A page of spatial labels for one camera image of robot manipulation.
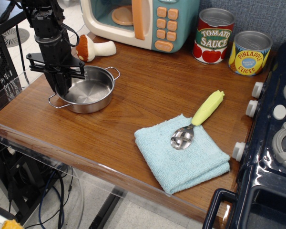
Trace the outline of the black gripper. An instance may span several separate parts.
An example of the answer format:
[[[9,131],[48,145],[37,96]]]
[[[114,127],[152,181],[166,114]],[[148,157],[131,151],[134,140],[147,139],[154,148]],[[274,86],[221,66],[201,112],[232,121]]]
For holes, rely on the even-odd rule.
[[[29,53],[33,71],[43,72],[51,89],[60,95],[66,95],[72,84],[72,78],[85,79],[84,63],[71,53],[71,44],[62,33],[51,38],[35,36],[40,53]]]

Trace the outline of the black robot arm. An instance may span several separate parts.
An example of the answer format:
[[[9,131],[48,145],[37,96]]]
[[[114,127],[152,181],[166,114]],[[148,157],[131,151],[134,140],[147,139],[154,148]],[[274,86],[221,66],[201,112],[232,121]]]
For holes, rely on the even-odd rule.
[[[27,54],[30,69],[44,73],[51,89],[66,95],[72,86],[72,79],[85,79],[84,63],[72,55],[75,44],[70,42],[68,32],[72,28],[63,23],[64,10],[56,0],[11,0],[0,16],[0,24],[8,20],[14,7],[22,9],[30,27],[34,29],[34,39],[40,53]]]

